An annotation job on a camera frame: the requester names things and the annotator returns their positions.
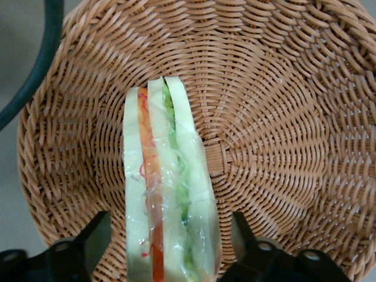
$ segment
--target black bracket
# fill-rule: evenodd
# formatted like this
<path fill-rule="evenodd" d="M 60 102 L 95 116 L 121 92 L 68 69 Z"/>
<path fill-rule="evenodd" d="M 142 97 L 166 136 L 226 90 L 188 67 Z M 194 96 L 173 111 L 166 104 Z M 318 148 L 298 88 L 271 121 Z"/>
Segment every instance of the black bracket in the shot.
<path fill-rule="evenodd" d="M 111 218 L 100 211 L 73 240 L 56 242 L 27 258 L 23 250 L 0 253 L 0 281 L 90 282 L 90 275 L 111 241 Z"/>

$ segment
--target wicker basket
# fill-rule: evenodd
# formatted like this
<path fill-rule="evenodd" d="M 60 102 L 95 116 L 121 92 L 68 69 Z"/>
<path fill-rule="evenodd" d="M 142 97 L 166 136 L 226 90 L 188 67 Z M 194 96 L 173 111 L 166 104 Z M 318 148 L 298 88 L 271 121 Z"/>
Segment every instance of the wicker basket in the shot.
<path fill-rule="evenodd" d="M 83 1 L 19 123 L 19 170 L 47 244 L 99 210 L 94 277 L 126 281 L 125 95 L 180 76 L 206 146 L 224 257 L 233 210 L 289 253 L 360 281 L 376 251 L 376 21 L 357 0 Z"/>

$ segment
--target green lettuce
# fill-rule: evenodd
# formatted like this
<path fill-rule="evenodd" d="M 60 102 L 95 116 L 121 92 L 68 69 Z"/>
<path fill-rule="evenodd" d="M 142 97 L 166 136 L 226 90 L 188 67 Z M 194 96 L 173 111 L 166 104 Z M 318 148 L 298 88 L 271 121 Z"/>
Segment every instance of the green lettuce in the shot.
<path fill-rule="evenodd" d="M 167 119 L 170 123 L 168 139 L 169 139 L 171 149 L 173 149 L 177 153 L 177 161 L 178 161 L 178 167 L 179 167 L 179 181 L 177 182 L 176 190 L 175 190 L 176 202 L 181 210 L 182 222 L 187 227 L 188 220 L 189 220 L 188 211 L 189 211 L 189 203 L 190 203 L 189 188 L 188 188 L 189 169 L 177 145 L 175 112 L 174 112 L 174 107 L 173 107 L 173 103 L 171 99 L 171 93 L 165 81 L 163 81 L 162 93 L 163 93 L 163 104 L 166 108 Z M 193 262 L 192 245 L 193 245 L 193 238 L 190 235 L 190 232 L 188 230 L 187 238 L 185 240 L 185 246 L 184 246 L 184 259 L 183 259 L 184 269 L 190 281 L 200 281 L 199 275 L 196 273 L 196 267 Z"/>

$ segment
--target carrot strip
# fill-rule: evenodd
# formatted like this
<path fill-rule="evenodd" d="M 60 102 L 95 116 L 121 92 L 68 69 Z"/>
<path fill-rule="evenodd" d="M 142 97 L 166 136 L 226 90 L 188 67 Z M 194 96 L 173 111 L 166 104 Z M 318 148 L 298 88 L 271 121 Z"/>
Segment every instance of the carrot strip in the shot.
<path fill-rule="evenodd" d="M 153 282 L 164 282 L 162 184 L 157 149 L 153 141 L 147 106 L 147 89 L 139 88 L 137 116 L 140 128 L 143 169 L 146 179 L 146 205 L 149 212 L 150 255 L 152 257 Z"/>

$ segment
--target plastic wrap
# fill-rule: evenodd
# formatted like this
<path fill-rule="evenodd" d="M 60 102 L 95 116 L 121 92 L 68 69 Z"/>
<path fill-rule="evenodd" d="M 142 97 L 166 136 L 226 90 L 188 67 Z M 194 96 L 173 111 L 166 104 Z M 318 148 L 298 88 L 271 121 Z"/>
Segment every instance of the plastic wrap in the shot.
<path fill-rule="evenodd" d="M 204 147 L 183 85 L 166 81 L 126 98 L 127 280 L 215 281 L 221 240 Z"/>

